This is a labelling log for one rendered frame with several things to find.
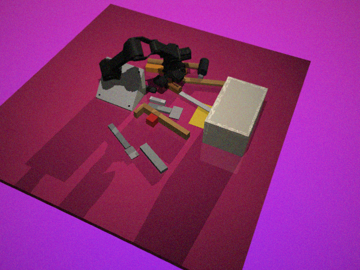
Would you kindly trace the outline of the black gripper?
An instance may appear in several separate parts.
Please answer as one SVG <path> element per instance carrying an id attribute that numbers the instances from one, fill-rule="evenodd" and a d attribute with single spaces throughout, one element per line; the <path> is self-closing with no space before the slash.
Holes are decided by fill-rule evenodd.
<path id="1" fill-rule="evenodd" d="M 158 85 L 159 87 L 163 88 L 165 87 L 165 89 L 168 88 L 168 74 L 170 70 L 174 70 L 175 67 L 177 66 L 177 69 L 181 69 L 181 68 L 186 68 L 185 64 L 182 62 L 176 62 L 174 65 L 172 66 L 166 66 L 164 63 L 162 63 L 162 66 L 164 67 L 164 69 L 162 70 L 162 72 L 164 73 L 164 76 L 156 76 L 153 79 L 153 82 Z"/>

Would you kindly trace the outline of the red cube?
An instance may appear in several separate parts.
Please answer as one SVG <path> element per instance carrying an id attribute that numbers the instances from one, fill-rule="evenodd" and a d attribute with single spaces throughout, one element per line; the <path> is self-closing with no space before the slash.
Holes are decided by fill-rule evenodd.
<path id="1" fill-rule="evenodd" d="M 158 123 L 158 117 L 152 113 L 146 118 L 146 124 L 148 124 L 151 127 L 154 127 L 155 125 L 157 125 L 157 123 Z"/>

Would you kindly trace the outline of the black-handled metal rod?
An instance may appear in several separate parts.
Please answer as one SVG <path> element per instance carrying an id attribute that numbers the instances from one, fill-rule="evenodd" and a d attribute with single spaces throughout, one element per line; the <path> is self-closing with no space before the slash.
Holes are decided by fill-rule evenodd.
<path id="1" fill-rule="evenodd" d="M 149 85 L 146 85 L 146 91 L 152 92 L 152 93 L 156 93 L 157 88 L 155 87 L 151 87 Z"/>

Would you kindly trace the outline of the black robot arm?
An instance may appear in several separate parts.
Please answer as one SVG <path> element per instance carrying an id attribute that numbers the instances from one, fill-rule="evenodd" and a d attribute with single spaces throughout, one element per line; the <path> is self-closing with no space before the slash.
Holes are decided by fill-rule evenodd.
<path id="1" fill-rule="evenodd" d="M 144 57 L 141 41 L 150 45 L 151 54 Z M 122 66 L 129 61 L 143 61 L 151 55 L 159 55 L 163 58 L 166 66 L 172 66 L 176 62 L 182 62 L 191 59 L 191 50 L 189 47 L 179 49 L 175 43 L 164 44 L 157 39 L 148 39 L 146 37 L 131 37 L 125 43 L 123 50 L 114 56 L 112 59 L 104 58 L 99 62 L 101 75 L 103 81 L 112 79 L 120 80 L 122 75 Z M 169 79 L 175 80 L 179 83 L 186 75 L 185 68 L 170 70 L 168 74 Z"/>

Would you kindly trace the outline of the orange rod with dark cylindrical end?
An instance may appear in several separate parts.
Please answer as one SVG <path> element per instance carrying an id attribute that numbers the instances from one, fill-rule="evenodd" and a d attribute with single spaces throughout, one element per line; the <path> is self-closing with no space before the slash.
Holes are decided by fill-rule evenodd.
<path id="1" fill-rule="evenodd" d="M 148 64 L 162 65 L 163 60 L 151 59 L 148 58 Z M 185 64 L 186 68 L 198 69 L 197 73 L 205 76 L 207 74 L 209 60 L 207 58 L 202 58 L 199 64 L 182 62 Z"/>

